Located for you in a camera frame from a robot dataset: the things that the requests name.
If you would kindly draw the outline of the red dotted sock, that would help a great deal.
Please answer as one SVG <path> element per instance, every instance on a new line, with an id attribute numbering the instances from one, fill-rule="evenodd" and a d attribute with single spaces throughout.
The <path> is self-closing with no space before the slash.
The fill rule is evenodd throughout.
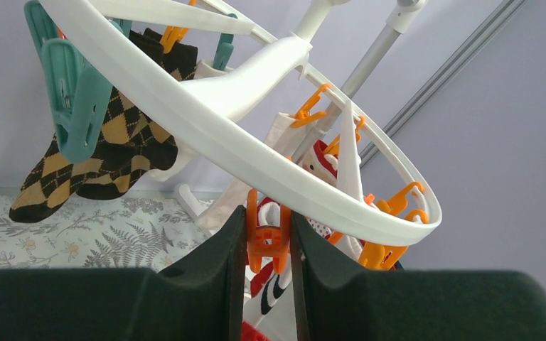
<path id="1" fill-rule="evenodd" d="M 249 323 L 243 321 L 240 341 L 269 341 L 269 338 Z"/>

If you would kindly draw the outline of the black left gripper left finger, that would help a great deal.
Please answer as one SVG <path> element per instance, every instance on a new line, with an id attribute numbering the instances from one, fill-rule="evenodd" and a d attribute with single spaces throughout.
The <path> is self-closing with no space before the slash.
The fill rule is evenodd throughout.
<path id="1" fill-rule="evenodd" d="M 0 340 L 239 340 L 246 210 L 162 271 L 0 270 Z"/>

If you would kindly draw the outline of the white sock with black stripes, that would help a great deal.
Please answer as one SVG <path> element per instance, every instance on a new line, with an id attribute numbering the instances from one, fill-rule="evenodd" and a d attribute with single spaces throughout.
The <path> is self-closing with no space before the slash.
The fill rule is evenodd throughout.
<path id="1" fill-rule="evenodd" d="M 363 186 L 360 176 L 360 157 L 355 137 L 353 103 L 347 102 L 340 117 L 338 176 L 336 187 L 345 194 L 363 202 Z"/>

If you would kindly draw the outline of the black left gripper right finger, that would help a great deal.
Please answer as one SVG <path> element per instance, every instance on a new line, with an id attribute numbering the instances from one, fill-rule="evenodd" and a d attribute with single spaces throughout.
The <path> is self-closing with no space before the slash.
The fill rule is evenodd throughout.
<path id="1" fill-rule="evenodd" d="M 546 340 L 546 292 L 517 271 L 373 271 L 291 216 L 299 340 Z"/>

